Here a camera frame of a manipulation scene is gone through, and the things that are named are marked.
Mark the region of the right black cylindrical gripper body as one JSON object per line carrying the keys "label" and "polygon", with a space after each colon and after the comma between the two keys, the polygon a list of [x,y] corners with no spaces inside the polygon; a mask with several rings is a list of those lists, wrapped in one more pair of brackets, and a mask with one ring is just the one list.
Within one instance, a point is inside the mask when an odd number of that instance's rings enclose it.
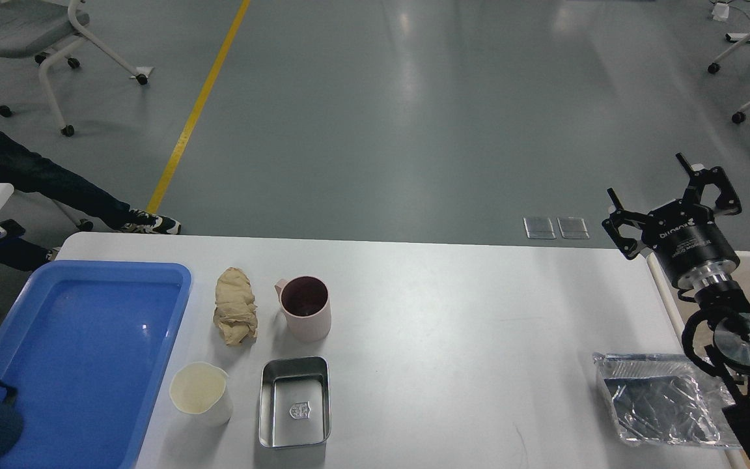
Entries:
{"label": "right black cylindrical gripper body", "polygon": [[674,288],[693,290],[689,277],[704,265],[711,264],[726,274],[739,267],[740,258],[708,206],[673,200],[648,214],[656,219],[649,226],[648,247]]}

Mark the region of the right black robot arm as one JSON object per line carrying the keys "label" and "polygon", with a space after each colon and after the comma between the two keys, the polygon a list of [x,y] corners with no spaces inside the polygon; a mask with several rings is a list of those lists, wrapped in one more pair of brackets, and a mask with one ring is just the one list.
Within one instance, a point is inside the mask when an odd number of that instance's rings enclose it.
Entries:
{"label": "right black robot arm", "polygon": [[641,213],[626,210],[609,189],[613,209],[602,227],[627,259],[651,249],[673,288],[697,304],[682,350],[732,395],[723,415],[750,460],[750,301],[732,276],[740,258],[716,223],[742,206],[723,168],[690,164],[683,154],[676,160],[689,178],[680,198]]}

